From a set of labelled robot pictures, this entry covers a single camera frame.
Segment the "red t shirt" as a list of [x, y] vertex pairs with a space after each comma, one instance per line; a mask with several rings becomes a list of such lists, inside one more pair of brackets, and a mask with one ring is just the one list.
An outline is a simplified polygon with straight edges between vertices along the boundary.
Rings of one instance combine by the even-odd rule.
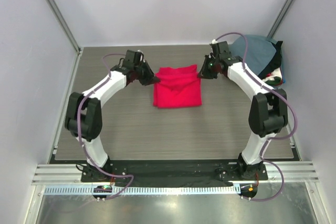
[[154, 85], [153, 105], [160, 109], [175, 109], [202, 105], [201, 80], [197, 65], [181, 68], [161, 67], [160, 79]]

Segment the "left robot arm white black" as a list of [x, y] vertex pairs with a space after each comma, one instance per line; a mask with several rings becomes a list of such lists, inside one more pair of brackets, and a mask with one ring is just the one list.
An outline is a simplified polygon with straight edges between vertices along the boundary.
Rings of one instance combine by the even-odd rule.
[[112, 173], [110, 158], [103, 148], [100, 133], [103, 126], [102, 108], [118, 91], [133, 81], [143, 86], [160, 82], [144, 53], [127, 50], [125, 54], [108, 54], [102, 58], [107, 75], [92, 88], [69, 96], [65, 116], [65, 128], [74, 136], [84, 151], [87, 167], [98, 180], [109, 178], [132, 180], [132, 175]]

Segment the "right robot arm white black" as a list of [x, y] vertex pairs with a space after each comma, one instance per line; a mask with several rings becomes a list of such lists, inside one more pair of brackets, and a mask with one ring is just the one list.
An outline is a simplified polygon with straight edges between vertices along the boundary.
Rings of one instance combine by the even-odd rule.
[[264, 153], [273, 137], [288, 123], [286, 92], [266, 85], [239, 56], [233, 56], [228, 43], [213, 40], [212, 52], [205, 56], [198, 74], [201, 79], [216, 79], [223, 74], [236, 83], [251, 100], [248, 123], [251, 130], [245, 149], [239, 154], [236, 171], [241, 179], [252, 179], [262, 170]]

